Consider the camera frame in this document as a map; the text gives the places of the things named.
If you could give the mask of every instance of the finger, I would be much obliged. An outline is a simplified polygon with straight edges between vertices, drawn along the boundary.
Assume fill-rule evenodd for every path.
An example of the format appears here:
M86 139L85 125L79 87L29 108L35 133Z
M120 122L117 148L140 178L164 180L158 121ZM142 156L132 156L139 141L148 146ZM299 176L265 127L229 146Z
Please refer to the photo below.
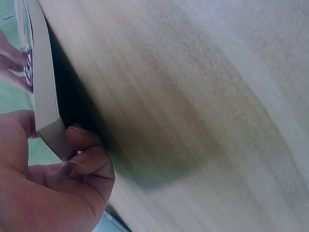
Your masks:
M4 55L0 55L0 70L10 69L16 72L22 72L24 67L12 62Z
M20 66L24 67L27 65L27 58L25 55L11 45L7 40L3 42L0 49L0 54L6 56L9 60Z
M66 130L67 139L74 150L83 151L91 146L101 146L98 135L74 125Z
M112 161L104 150L93 146L69 162L74 171L85 175L84 183L92 187L106 204L112 193L115 175Z
M10 70L0 70L0 80L1 79L26 92L33 92L32 87L27 83L24 77L19 77Z
M28 138L38 137L34 113L20 110L0 115L0 165L28 177Z
M31 165L29 166L29 180L38 185L45 186L45 176L55 174L63 163L50 165Z
M35 130L35 116L32 110L17 110L6 114L15 119L23 128L27 138L36 139L39 137Z
M107 162L111 162L109 156L99 146L92 146L81 154L74 156L69 160L71 167L79 174L92 174L103 167Z

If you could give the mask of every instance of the skin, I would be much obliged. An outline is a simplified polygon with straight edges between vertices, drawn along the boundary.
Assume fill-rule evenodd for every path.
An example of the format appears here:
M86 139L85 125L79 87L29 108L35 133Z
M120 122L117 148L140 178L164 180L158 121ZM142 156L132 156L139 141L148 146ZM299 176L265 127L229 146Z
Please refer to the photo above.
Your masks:
M28 166L28 138L37 138L33 111L0 115L0 231L94 229L114 185L109 156L97 135L66 130L76 151L65 163Z

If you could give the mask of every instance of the wooden board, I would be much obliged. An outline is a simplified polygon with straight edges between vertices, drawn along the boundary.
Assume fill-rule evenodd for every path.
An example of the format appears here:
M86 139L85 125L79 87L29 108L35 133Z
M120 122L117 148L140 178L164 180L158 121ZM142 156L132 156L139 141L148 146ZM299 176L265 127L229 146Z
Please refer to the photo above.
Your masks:
M40 4L117 143L132 231L308 231L306 1Z

